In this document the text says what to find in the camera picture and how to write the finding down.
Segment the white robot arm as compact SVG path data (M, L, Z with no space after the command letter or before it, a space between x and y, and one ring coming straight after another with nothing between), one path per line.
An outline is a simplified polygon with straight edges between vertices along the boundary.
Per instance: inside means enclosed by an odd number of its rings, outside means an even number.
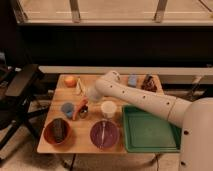
M114 97L182 129L178 171L213 171L213 98L193 102L175 96L131 88L120 83L117 71L99 77L86 91L98 102Z

